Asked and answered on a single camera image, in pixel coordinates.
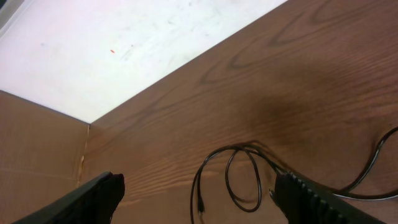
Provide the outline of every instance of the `cable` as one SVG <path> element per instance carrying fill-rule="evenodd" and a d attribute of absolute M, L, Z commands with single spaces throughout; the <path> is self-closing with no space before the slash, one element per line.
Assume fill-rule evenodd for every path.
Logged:
<path fill-rule="evenodd" d="M 389 139 L 391 135 L 393 135 L 395 132 L 398 131 L 398 127 L 393 128 L 390 130 L 388 133 L 386 133 L 378 142 L 376 145 L 376 148 L 374 152 L 370 156 L 370 160 L 368 163 L 365 165 L 365 168 L 362 170 L 362 172 L 358 175 L 358 177 L 349 185 L 342 189 L 332 189 L 330 187 L 324 186 L 327 189 L 329 189 L 334 195 L 342 198 L 348 198 L 348 199 L 354 199 L 354 200 L 365 200 L 365 201 L 375 201 L 375 200 L 387 200 L 387 199 L 392 199 L 398 197 L 398 190 L 394 190 L 392 192 L 382 194 L 382 195 L 358 195 L 358 194 L 352 194 L 350 191 L 352 191 L 354 188 L 356 188 L 362 180 L 369 174 L 370 170 L 372 169 L 374 163 L 377 160 L 377 157 L 384 145 L 384 143 Z M 234 151 L 231 155 L 231 157 L 228 160 L 228 163 L 226 165 L 225 169 L 225 184 L 228 189 L 229 196 L 231 197 L 232 201 L 235 203 L 236 206 L 238 206 L 241 210 L 245 212 L 255 212 L 261 204 L 261 195 L 262 195 L 262 190 L 261 190 L 261 181 L 260 181 L 260 176 L 259 176 L 259 171 L 257 168 L 256 161 L 254 160 L 252 154 L 257 155 L 267 161 L 267 163 L 271 166 L 272 170 L 276 174 L 280 173 L 286 173 L 287 171 L 283 169 L 281 166 L 270 160 L 264 153 L 263 153 L 263 148 L 251 144 L 250 142 L 246 143 L 241 143 L 241 144 L 236 144 L 232 146 L 226 146 L 226 147 L 221 147 L 217 150 L 214 150 L 211 152 L 203 161 L 203 164 L 199 167 L 197 173 L 195 174 L 195 177 L 193 178 L 193 183 L 192 183 L 192 189 L 191 189 L 191 196 L 190 196 L 190 214 L 191 214 L 191 224 L 194 224 L 194 219 L 193 219 L 193 193 L 195 190 L 195 184 L 197 182 L 197 194 L 198 194 L 198 211 L 199 215 L 201 216 L 203 212 L 205 211 L 205 204 L 203 203 L 203 199 L 201 197 L 201 191 L 200 191 L 200 179 L 201 179 L 201 173 L 203 171 L 204 166 L 207 164 L 207 162 L 217 156 L 219 153 L 224 152 L 224 151 Z M 244 199 L 239 198 L 234 194 L 234 192 L 231 189 L 231 186 L 229 185 L 229 167 L 235 157 L 235 155 L 239 152 L 243 151 L 248 155 L 250 161 L 252 162 L 254 172 L 256 174 L 256 180 L 257 180 L 257 204 L 254 208 L 245 208 L 243 207 L 238 201 L 240 202 L 245 202 Z"/>

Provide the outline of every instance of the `white surface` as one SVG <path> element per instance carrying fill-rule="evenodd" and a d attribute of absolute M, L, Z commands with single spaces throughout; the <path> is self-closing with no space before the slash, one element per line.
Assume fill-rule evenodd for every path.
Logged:
<path fill-rule="evenodd" d="M 0 90 L 91 123 L 284 1 L 25 2 L 0 38 Z"/>

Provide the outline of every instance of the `brown wooden surface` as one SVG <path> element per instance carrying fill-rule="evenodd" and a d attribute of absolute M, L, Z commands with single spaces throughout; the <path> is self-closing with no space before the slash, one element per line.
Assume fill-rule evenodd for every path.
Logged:
<path fill-rule="evenodd" d="M 88 125 L 0 91 L 0 223 L 76 187 Z"/>
<path fill-rule="evenodd" d="M 397 1 L 290 0 L 94 122 L 83 180 L 125 175 L 113 223 L 189 223 L 190 185 L 206 155 L 257 139 L 307 177 L 344 187 L 398 126 L 397 73 Z M 397 140 L 356 193 L 398 187 Z M 234 205 L 227 158 L 205 168 L 205 223 L 287 223 L 267 196 L 255 213 Z M 253 198 L 251 165 L 242 157 L 233 166 L 233 189 Z M 397 199 L 350 203 L 398 223 Z"/>

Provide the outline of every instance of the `black object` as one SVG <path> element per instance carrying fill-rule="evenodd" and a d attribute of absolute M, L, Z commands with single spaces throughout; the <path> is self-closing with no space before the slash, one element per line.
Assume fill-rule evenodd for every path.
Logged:
<path fill-rule="evenodd" d="M 367 176 L 371 168 L 373 167 L 376 159 L 387 139 L 398 131 L 398 127 L 393 128 L 387 134 L 385 134 L 378 142 L 375 150 L 371 154 L 370 160 L 365 165 L 363 171 L 358 177 L 347 187 L 338 190 L 331 189 L 329 187 L 322 186 L 314 183 L 311 180 L 307 180 L 303 177 L 299 177 L 298 174 L 288 172 L 274 161 L 270 160 L 266 152 L 262 147 L 253 144 L 254 142 L 245 142 L 241 144 L 235 144 L 232 146 L 226 146 L 219 148 L 210 153 L 207 158 L 203 161 L 203 164 L 199 167 L 195 177 L 193 179 L 191 197 L 190 197 L 190 216 L 191 223 L 194 224 L 193 219 L 193 193 L 195 190 L 195 184 L 197 184 L 197 195 L 198 205 L 197 209 L 199 214 L 202 215 L 205 211 L 205 204 L 201 197 L 200 191 L 200 177 L 204 166 L 207 162 L 214 158 L 217 154 L 223 151 L 233 151 L 225 169 L 225 183 L 232 201 L 241 210 L 245 212 L 255 212 L 261 204 L 261 181 L 257 168 L 257 164 L 252 154 L 257 155 L 267 161 L 274 172 L 277 174 L 275 183 L 275 192 L 270 190 L 271 198 L 275 204 L 283 211 L 290 224 L 321 224 L 321 223 L 382 223 L 381 221 L 373 218 L 372 216 L 352 207 L 348 203 L 340 200 L 338 197 L 355 199 L 355 200 L 387 200 L 398 197 L 398 190 L 382 194 L 382 195 L 358 195 L 350 193 L 355 187 L 357 187 L 362 180 Z M 245 208 L 238 201 L 244 202 L 243 199 L 237 197 L 229 186 L 228 172 L 229 167 L 233 161 L 235 155 L 243 151 L 250 158 L 257 180 L 257 204 L 253 208 Z"/>
<path fill-rule="evenodd" d="M 109 224 L 124 196 L 122 174 L 105 172 L 16 224 Z"/>

